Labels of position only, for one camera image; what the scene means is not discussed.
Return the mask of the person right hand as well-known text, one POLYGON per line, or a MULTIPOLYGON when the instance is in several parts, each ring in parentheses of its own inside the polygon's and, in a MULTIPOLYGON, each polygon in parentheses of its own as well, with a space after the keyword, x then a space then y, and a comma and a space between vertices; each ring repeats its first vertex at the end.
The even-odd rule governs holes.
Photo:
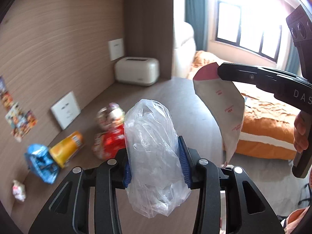
POLYGON ((309 142, 308 138, 305 136, 306 133, 306 123, 302 118, 302 112, 300 112, 294 121, 294 147, 297 152, 302 153, 304 150, 308 148, 309 142))

